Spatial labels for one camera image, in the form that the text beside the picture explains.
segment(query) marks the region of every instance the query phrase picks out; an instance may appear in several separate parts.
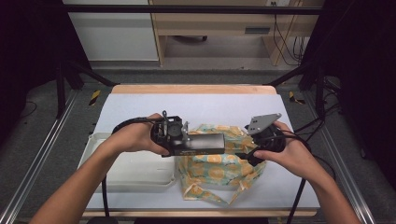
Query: tripod leg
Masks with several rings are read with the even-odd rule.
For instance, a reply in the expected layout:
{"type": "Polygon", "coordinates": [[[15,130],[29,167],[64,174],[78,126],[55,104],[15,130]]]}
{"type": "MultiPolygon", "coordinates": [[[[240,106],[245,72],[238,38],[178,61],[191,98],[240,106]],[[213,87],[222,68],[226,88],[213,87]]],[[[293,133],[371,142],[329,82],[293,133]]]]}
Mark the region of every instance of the tripod leg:
{"type": "Polygon", "coordinates": [[[120,83],[112,82],[104,77],[101,77],[98,74],[94,73],[91,69],[87,69],[76,62],[69,62],[69,64],[78,71],[87,74],[88,76],[100,81],[102,84],[105,84],[108,87],[113,87],[120,84],[120,83]]]}
{"type": "Polygon", "coordinates": [[[304,64],[296,67],[295,69],[289,71],[286,75],[284,75],[284,76],[282,76],[280,78],[277,78],[276,80],[274,80],[274,81],[272,81],[272,82],[270,82],[268,84],[262,84],[262,85],[270,85],[270,86],[276,87],[276,86],[282,84],[283,82],[289,80],[292,77],[295,77],[295,76],[303,74],[305,72],[305,70],[310,65],[311,65],[311,62],[304,63],[304,64]]]}

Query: wall outlet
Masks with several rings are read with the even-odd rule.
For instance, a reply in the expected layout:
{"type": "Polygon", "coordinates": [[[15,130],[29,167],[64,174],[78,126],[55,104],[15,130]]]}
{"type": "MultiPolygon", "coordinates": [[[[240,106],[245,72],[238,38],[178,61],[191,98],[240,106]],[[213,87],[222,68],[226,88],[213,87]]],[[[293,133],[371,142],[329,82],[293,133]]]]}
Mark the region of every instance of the wall outlet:
{"type": "Polygon", "coordinates": [[[290,0],[267,0],[267,7],[287,7],[290,0]]]}

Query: black curtain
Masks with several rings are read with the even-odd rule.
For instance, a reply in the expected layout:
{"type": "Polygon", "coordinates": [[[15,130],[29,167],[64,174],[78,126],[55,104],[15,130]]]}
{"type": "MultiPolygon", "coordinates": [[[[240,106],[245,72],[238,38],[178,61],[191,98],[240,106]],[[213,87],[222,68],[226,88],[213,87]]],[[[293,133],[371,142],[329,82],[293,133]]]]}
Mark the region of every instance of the black curtain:
{"type": "MultiPolygon", "coordinates": [[[[27,92],[55,79],[60,61],[91,67],[68,14],[42,11],[35,1],[0,1],[0,45],[1,145],[21,115],[27,92]]],[[[78,71],[68,75],[77,77],[78,71]]]]}
{"type": "MultiPolygon", "coordinates": [[[[304,60],[319,57],[325,75],[340,79],[340,103],[350,127],[366,157],[378,163],[396,189],[396,2],[356,0],[348,7],[350,3],[326,0],[325,7],[342,10],[319,17],[304,60]],[[325,50],[316,54],[329,31],[325,50]]],[[[316,71],[306,74],[305,84],[313,84],[316,71]]]]}

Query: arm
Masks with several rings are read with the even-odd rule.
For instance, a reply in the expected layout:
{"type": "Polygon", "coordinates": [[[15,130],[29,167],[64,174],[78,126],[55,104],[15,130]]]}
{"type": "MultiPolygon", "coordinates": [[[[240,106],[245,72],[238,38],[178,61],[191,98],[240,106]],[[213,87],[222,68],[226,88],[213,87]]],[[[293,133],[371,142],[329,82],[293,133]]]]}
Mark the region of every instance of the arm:
{"type": "MultiPolygon", "coordinates": [[[[279,121],[275,125],[283,131],[289,127],[279,121]]],[[[306,179],[317,194],[320,207],[328,223],[361,223],[335,181],[298,140],[287,139],[285,149],[280,153],[260,150],[254,156],[274,161],[297,176],[306,179]]]]}
{"type": "MultiPolygon", "coordinates": [[[[158,118],[154,114],[149,118],[158,118]]],[[[30,223],[79,223],[81,216],[106,173],[124,151],[149,150],[167,155],[149,137],[152,124],[128,125],[103,142],[81,167],[72,174],[40,207],[30,223]]]]}

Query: hand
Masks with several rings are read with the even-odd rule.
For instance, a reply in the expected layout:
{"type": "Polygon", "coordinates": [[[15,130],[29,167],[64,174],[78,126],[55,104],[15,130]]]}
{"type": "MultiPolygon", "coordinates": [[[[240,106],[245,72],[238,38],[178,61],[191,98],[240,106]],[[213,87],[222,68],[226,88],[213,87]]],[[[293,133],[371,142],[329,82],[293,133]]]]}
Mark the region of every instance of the hand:
{"type": "MultiPolygon", "coordinates": [[[[148,119],[157,119],[162,116],[152,114],[148,119]]],[[[148,150],[160,155],[168,155],[169,152],[163,147],[155,144],[150,138],[152,123],[134,123],[125,126],[113,133],[107,140],[102,143],[113,148],[116,152],[136,152],[148,150]]]]}
{"type": "MultiPolygon", "coordinates": [[[[293,133],[290,133],[290,128],[285,123],[277,120],[274,124],[281,131],[284,131],[283,134],[293,135],[293,133]]],[[[286,139],[286,147],[280,153],[258,150],[253,155],[262,160],[274,161],[295,175],[305,178],[308,181],[316,178],[318,175],[323,175],[323,172],[326,173],[304,144],[293,138],[286,139]]]]}

